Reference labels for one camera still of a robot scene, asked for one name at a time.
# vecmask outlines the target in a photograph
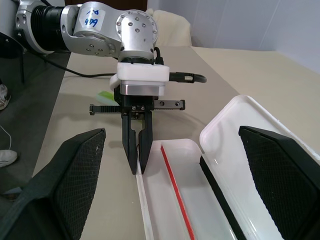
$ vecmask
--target red stick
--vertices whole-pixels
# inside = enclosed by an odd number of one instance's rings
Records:
[[[179,192],[178,185],[177,185],[177,182],[176,182],[174,173],[172,172],[171,166],[170,166],[170,164],[169,164],[169,161],[168,161],[168,158],[167,158],[167,155],[166,155],[164,146],[161,146],[161,152],[162,152],[162,156],[163,156],[163,158],[164,158],[164,162],[165,162],[165,165],[166,165],[166,169],[168,170],[168,173],[169,173],[169,176],[170,176],[172,185],[173,185],[173,189],[174,189],[176,198],[177,198],[178,203],[179,203],[179,206],[180,206],[180,210],[181,210],[181,213],[182,213],[182,216],[183,216],[183,219],[184,219],[186,228],[187,228],[187,230],[188,230],[188,232],[189,232],[190,239],[191,239],[191,240],[196,240],[194,230],[192,229],[190,220],[189,220],[189,218],[188,218],[187,211],[186,211],[184,202],[183,202],[183,200],[182,200],[181,194],[180,194],[180,192]]]

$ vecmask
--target white tray lid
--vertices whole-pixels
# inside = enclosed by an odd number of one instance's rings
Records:
[[[281,240],[260,198],[241,138],[240,126],[273,131],[294,139],[320,164],[320,157],[253,98],[234,97],[203,129],[200,145],[204,160],[248,240]]]

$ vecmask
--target gray floor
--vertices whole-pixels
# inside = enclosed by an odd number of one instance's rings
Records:
[[[48,59],[66,67],[69,54],[51,54]],[[15,163],[0,168],[0,193],[24,186],[31,179],[65,71],[36,56],[24,56],[25,85],[21,83],[18,59],[0,58],[0,78],[12,94],[0,111],[0,125],[12,136]],[[8,149],[9,137],[0,129],[0,149]]]

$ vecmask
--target beige table surface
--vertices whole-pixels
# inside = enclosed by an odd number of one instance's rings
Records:
[[[235,90],[253,97],[320,154],[320,74],[275,51],[193,49]]]
[[[191,47],[161,47],[160,50],[171,72],[202,74],[208,81],[205,84],[167,84],[162,99],[185,99],[186,110],[154,111],[153,139],[188,138],[199,143],[201,130],[238,92]],[[72,54],[67,67],[84,74],[97,74],[114,73],[116,66],[113,58]],[[52,159],[65,140],[92,129],[105,128],[97,188],[81,239],[142,240],[145,232],[138,188],[122,146],[121,117],[89,115],[89,105],[99,104],[96,94],[109,90],[107,78],[64,75],[33,174]]]

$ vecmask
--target white sneaker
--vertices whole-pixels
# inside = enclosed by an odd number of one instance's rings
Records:
[[[12,150],[0,150],[0,168],[12,164],[18,158],[18,154]]]
[[[0,110],[3,110],[8,105],[11,96],[8,95],[8,89],[4,84],[0,84]]]

